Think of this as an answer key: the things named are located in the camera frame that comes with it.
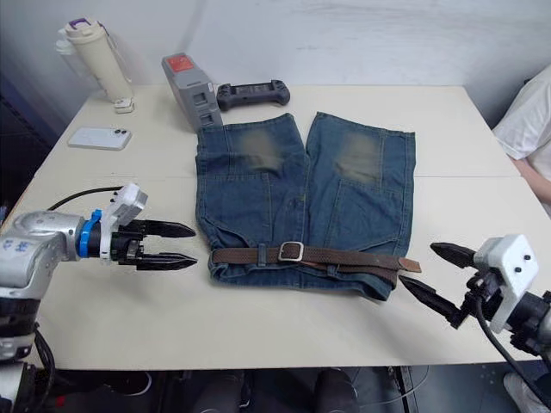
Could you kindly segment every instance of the metal buckle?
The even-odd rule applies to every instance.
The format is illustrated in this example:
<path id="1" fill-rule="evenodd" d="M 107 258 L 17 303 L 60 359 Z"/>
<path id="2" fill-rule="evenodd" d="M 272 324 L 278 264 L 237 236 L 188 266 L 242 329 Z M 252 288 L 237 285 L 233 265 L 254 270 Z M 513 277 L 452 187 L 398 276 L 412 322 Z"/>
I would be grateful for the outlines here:
<path id="1" fill-rule="evenodd" d="M 299 256 L 297 256 L 296 258 L 285 258 L 283 256 L 283 250 L 285 249 L 285 245 L 289 245 L 291 243 L 293 243 L 295 245 L 298 245 L 300 247 Z M 282 246 L 279 247 L 279 255 L 277 256 L 277 260 L 278 261 L 301 262 L 303 255 L 304 255 L 304 244 L 303 243 L 301 243 L 299 241 L 287 241 L 286 243 L 282 243 Z"/>

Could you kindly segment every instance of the black controller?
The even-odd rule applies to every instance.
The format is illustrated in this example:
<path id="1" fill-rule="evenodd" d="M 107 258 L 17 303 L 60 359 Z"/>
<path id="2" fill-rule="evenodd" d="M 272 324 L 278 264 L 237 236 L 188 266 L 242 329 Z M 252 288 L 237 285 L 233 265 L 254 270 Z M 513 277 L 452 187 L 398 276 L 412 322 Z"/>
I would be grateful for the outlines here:
<path id="1" fill-rule="evenodd" d="M 289 89 L 281 80 L 237 86 L 226 83 L 218 87 L 218 95 L 216 96 L 218 106 L 224 111 L 236 106 L 261 102 L 277 102 L 280 105 L 286 105 L 289 99 L 291 99 Z"/>

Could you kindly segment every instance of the person's arm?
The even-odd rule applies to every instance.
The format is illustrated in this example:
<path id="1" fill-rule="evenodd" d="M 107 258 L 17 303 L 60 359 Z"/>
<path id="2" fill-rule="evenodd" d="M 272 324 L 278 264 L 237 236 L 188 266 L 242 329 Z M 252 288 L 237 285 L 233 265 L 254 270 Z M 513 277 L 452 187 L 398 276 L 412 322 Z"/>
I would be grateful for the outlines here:
<path id="1" fill-rule="evenodd" d="M 534 194 L 541 202 L 551 205 L 551 181 L 541 176 L 526 159 L 513 159 L 511 161 L 515 164 L 520 175 L 526 180 L 526 182 L 534 191 Z"/>

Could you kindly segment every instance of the blue denim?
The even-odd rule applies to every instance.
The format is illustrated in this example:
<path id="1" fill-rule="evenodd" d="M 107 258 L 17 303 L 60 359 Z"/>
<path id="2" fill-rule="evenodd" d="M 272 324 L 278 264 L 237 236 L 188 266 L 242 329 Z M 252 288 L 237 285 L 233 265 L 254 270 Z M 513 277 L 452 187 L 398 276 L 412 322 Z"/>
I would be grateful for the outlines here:
<path id="1" fill-rule="evenodd" d="M 415 134 L 318 113 L 306 149 L 291 114 L 199 131 L 199 226 L 212 250 L 259 248 L 259 262 L 209 260 L 213 279 L 237 286 L 355 290 L 385 300 L 391 283 L 297 263 L 267 264 L 286 241 L 405 256 L 412 230 Z"/>

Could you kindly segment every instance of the white sleeve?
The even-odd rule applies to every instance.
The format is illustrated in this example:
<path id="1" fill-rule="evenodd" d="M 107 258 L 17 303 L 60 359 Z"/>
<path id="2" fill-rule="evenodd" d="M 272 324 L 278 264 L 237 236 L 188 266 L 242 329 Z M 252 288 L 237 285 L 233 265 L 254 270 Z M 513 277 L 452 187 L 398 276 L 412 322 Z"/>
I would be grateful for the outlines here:
<path id="1" fill-rule="evenodd" d="M 493 133 L 514 159 L 545 145 L 551 139 L 551 82 L 526 84 Z"/>

